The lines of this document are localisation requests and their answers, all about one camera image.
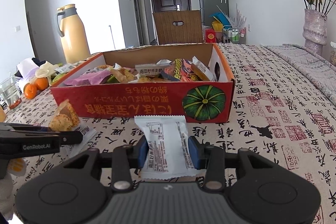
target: yellow thermos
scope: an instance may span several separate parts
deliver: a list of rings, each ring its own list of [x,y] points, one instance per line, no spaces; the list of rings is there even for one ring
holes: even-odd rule
[[[58,8],[56,29],[61,37],[67,63],[73,64],[90,56],[83,22],[77,14],[74,4]]]

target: cardboard box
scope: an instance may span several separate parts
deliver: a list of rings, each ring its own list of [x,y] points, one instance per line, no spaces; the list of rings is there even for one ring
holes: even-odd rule
[[[65,86],[99,65],[134,68],[161,59],[192,60],[208,65],[218,82],[157,82]],[[69,99],[80,117],[111,118],[136,115],[185,115],[187,122],[227,122],[234,94],[233,73],[217,44],[148,46],[101,52],[73,69],[51,87],[59,105]]]

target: green pumpkin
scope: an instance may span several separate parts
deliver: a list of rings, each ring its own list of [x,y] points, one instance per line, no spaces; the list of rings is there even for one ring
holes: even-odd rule
[[[182,106],[187,116],[202,122],[221,114],[225,102],[223,90],[212,85],[201,85],[188,91],[182,100]]]

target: gray patterned cloth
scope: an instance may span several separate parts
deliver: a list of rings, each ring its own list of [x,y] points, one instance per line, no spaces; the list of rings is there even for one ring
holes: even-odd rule
[[[336,67],[310,49],[294,45],[266,46],[306,76],[336,106]]]
[[[322,204],[314,224],[335,224],[336,107],[298,70],[265,47],[220,47],[236,78],[229,122],[187,123],[189,135],[201,143],[224,147],[227,152],[249,148],[315,184]],[[45,90],[8,111],[7,122],[47,126],[55,109],[50,90]],[[137,143],[143,135],[132,118],[83,120],[97,131],[84,150],[95,147],[111,152],[123,144]],[[26,158],[26,174],[13,177],[14,193],[27,181],[67,159],[64,148],[58,154]],[[111,170],[103,169],[103,185],[110,183],[110,174]],[[131,170],[131,174],[135,185],[142,180],[139,170]],[[204,174],[170,181],[186,180],[202,184]],[[226,170],[226,181],[228,185],[236,182],[234,170]]]

